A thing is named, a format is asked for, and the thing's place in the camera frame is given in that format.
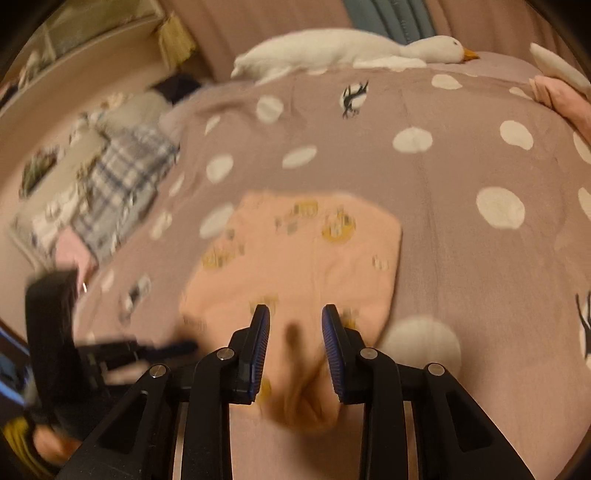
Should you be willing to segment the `mauve polka dot bedspread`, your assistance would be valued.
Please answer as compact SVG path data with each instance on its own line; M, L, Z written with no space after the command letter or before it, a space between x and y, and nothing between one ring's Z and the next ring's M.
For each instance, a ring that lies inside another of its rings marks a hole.
M521 81L339 68L195 92L162 117L179 147L149 216L101 269L79 341L164 343L206 246L246 194L348 194L402 226L377 344L443 363L538 479L590 425L590 152ZM353 479L361 414L287 437L295 479Z

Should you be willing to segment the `wall shelf cabinet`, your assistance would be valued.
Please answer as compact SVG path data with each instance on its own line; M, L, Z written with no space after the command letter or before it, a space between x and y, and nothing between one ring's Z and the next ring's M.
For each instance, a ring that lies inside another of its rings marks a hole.
M13 55L1 79L1 104L38 77L44 70L112 31L148 23L164 16L158 1L64 1L38 26Z

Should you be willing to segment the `grey pillow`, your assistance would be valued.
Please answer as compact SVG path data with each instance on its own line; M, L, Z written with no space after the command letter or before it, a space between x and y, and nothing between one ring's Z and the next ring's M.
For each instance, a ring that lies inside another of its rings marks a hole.
M139 125L156 126L160 117L171 108L172 104L164 96L150 89L130 97L121 106L105 113L97 121L97 129L113 134Z

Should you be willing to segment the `pink cloth on bedside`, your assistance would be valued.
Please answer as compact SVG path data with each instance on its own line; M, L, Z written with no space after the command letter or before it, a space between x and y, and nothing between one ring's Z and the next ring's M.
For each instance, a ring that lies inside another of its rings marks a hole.
M78 291L86 290L86 284L98 266L93 254L71 227L63 229L57 237L54 262L60 270L77 270Z

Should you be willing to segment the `yellow fringe tassel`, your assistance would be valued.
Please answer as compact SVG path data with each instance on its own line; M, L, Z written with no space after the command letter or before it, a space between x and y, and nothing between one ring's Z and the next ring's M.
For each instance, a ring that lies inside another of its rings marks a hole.
M167 16L158 27L157 41L162 60L169 71L177 69L197 50L197 43L174 13Z

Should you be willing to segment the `peach cartoon print shirt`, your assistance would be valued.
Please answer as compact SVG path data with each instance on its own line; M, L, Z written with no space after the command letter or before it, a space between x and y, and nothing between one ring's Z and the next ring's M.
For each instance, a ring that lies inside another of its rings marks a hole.
M209 243L180 296L178 330L204 352L270 309L270 339L256 403L233 412L235 477L294 479L290 434L338 422L322 340L322 308L375 344L387 324L402 240L393 214L348 194L246 194Z

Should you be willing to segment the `white goose plush toy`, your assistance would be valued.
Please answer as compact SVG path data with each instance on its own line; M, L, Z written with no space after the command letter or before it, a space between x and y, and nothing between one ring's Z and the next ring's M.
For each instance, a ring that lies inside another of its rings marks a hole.
M461 64L479 55L458 39L436 35L403 45L387 37L356 29L308 29L276 36L238 55L232 79L267 81L297 70L324 70L392 57L426 64Z

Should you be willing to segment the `teal curtain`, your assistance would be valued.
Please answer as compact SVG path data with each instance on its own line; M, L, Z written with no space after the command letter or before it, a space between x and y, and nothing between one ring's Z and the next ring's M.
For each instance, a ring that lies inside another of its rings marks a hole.
M344 0L356 29L408 45L436 35L423 0Z

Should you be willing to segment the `plaid grey blanket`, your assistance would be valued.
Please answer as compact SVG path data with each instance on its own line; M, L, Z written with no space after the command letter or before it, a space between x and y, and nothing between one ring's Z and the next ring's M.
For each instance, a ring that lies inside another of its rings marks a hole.
M111 133L86 178L86 197L71 223L97 262L111 257L143 219L176 157L177 147L152 126Z

